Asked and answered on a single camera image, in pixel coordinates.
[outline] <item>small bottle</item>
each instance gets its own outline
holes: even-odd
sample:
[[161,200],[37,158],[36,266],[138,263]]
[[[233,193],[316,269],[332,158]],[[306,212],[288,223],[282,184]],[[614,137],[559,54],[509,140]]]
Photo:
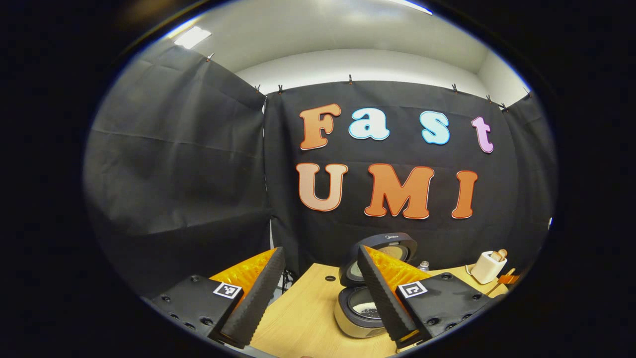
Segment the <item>small bottle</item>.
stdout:
[[429,262],[428,261],[422,261],[422,263],[417,266],[418,269],[422,270],[422,271],[428,271],[429,270]]

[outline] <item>white ceiling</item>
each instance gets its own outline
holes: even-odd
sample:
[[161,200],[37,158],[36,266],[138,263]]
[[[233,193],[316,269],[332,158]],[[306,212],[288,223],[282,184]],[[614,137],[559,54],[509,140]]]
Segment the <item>white ceiling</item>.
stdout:
[[488,53],[439,17],[387,0],[239,0],[203,14],[195,25],[212,36],[192,50],[214,52],[214,61],[232,72],[306,52],[370,48],[477,73]]

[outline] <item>foam letter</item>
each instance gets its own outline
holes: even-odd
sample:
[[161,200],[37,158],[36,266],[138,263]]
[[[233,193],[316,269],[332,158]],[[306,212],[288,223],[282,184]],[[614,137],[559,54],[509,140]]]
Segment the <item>foam letter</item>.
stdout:
[[435,175],[433,169],[418,166],[411,170],[404,185],[401,185],[398,175],[388,164],[372,164],[369,173],[373,175],[373,193],[371,204],[364,209],[364,213],[371,217],[383,217],[387,210],[384,208],[384,198],[387,200],[391,215],[397,216],[408,200],[408,206],[402,213],[405,218],[427,218],[429,210],[426,208],[429,199],[429,184]]
[[335,103],[300,112],[300,118],[305,121],[305,140],[300,143],[300,148],[309,150],[326,146],[327,138],[322,137],[321,129],[324,129],[325,134],[330,134],[333,131],[331,115],[337,117],[340,112],[340,107]]
[[355,139],[365,140],[371,137],[381,141],[389,136],[387,117],[377,108],[362,108],[355,111],[351,118],[356,121],[349,126],[349,134]]
[[340,205],[342,198],[342,176],[349,170],[343,164],[328,164],[324,170],[329,173],[329,197],[318,199],[315,195],[315,174],[320,167],[313,163],[300,163],[296,166],[298,171],[298,194],[300,201],[307,208],[318,211],[331,211]]
[[490,133],[490,126],[483,122],[483,118],[477,117],[473,119],[471,122],[473,127],[477,128],[477,140],[479,141],[479,146],[484,153],[492,153],[494,146],[492,143],[488,142],[488,134]]
[[469,170],[457,172],[459,180],[459,197],[457,207],[453,210],[453,218],[469,218],[473,215],[471,204],[473,203],[473,189],[477,181],[477,173]]
[[443,113],[424,111],[420,114],[420,123],[424,126],[422,137],[426,143],[444,145],[450,139],[448,118]]

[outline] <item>ceiling light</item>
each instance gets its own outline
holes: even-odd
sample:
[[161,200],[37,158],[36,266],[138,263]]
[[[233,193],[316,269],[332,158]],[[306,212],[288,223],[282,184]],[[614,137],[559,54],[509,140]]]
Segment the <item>ceiling light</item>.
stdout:
[[421,11],[421,12],[423,12],[423,13],[427,13],[427,14],[429,14],[429,15],[432,15],[432,14],[433,14],[433,13],[432,13],[432,12],[430,12],[428,9],[425,9],[425,8],[423,8],[423,7],[419,6],[419,5],[413,4],[413,3],[411,3],[410,1],[406,1],[406,0],[387,0],[387,1],[390,1],[390,2],[392,2],[392,3],[396,3],[396,4],[402,4],[402,5],[404,5],[404,6],[408,6],[408,7],[409,7],[409,8],[411,8],[411,9],[416,9],[416,10],[419,10],[419,11]]
[[187,49],[194,47],[197,43],[203,41],[205,38],[210,36],[212,33],[210,31],[201,30],[201,28],[195,26],[190,30],[187,30],[186,33],[181,35],[174,43],[177,45],[181,45]]
[[183,24],[181,24],[179,27],[177,27],[176,29],[170,31],[170,33],[168,33],[168,35],[166,35],[168,38],[173,38],[174,36],[177,36],[178,34],[181,33],[181,31],[184,31],[185,29],[189,28],[190,26],[194,25],[195,23],[195,19],[192,19],[190,21],[186,21]]

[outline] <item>light blue letter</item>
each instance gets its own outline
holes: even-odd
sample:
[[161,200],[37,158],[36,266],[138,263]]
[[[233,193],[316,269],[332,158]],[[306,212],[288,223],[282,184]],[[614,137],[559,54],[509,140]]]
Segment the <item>light blue letter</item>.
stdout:
[[356,120],[349,126],[349,134],[353,138],[364,140],[371,137],[374,140],[381,141],[389,136],[387,117],[383,111],[377,108],[362,108],[355,111],[351,117]]
[[443,113],[424,111],[420,115],[420,123],[424,126],[422,137],[426,143],[444,145],[450,139],[448,118]]

